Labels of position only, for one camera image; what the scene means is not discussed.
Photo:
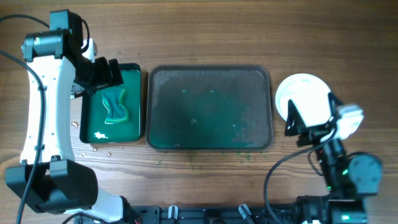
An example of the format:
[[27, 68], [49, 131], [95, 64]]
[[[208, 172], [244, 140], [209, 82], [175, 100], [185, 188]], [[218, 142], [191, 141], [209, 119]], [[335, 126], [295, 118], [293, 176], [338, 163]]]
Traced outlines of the white plate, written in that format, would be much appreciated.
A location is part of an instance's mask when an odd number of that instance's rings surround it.
[[287, 121], [288, 101], [292, 100], [307, 126], [328, 121], [331, 116], [328, 85], [320, 78], [307, 73], [287, 77], [278, 86], [275, 105], [280, 116]]

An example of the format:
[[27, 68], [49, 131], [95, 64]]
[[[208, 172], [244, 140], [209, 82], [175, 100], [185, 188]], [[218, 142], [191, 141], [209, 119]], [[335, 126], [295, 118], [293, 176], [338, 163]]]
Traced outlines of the green scrub sponge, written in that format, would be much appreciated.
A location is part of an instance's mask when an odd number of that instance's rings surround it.
[[111, 87], [102, 91], [102, 102], [107, 110], [104, 121], [106, 124], [118, 124], [129, 120], [129, 112], [124, 105], [125, 93], [125, 89], [119, 87]]

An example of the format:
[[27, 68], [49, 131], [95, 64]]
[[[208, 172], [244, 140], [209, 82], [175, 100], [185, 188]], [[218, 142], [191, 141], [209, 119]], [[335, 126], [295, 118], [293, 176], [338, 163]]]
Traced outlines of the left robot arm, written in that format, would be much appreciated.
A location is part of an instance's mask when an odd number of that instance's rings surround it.
[[95, 172], [75, 161], [70, 102], [122, 84], [118, 61], [97, 57], [84, 19], [68, 9], [50, 13], [46, 31], [27, 34], [19, 64], [29, 74], [29, 119], [18, 166], [6, 185], [20, 209], [65, 214], [69, 220], [140, 223], [127, 199], [98, 186]]

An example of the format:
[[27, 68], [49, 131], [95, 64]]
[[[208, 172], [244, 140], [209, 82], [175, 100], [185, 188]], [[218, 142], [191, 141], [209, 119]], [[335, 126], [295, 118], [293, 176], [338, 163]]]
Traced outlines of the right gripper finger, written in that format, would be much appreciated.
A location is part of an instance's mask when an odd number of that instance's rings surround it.
[[297, 136], [306, 129], [306, 124], [292, 100], [288, 101], [288, 112], [285, 125], [286, 136]]
[[333, 117], [333, 119], [338, 119], [340, 117], [338, 114], [338, 107], [344, 105], [344, 103], [339, 100], [332, 91], [328, 93], [328, 101], [331, 116]]

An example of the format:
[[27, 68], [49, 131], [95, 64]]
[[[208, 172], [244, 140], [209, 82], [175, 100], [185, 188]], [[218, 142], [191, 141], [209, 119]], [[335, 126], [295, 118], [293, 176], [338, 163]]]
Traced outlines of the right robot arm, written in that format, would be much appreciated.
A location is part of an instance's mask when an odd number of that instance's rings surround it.
[[329, 193], [299, 196], [290, 219], [293, 223], [367, 223], [364, 199], [376, 196], [382, 179], [381, 160], [367, 152], [347, 154], [342, 141], [362, 122], [363, 110], [327, 95], [327, 121], [307, 126], [296, 104], [289, 100], [285, 135], [298, 136], [297, 145], [312, 145]]

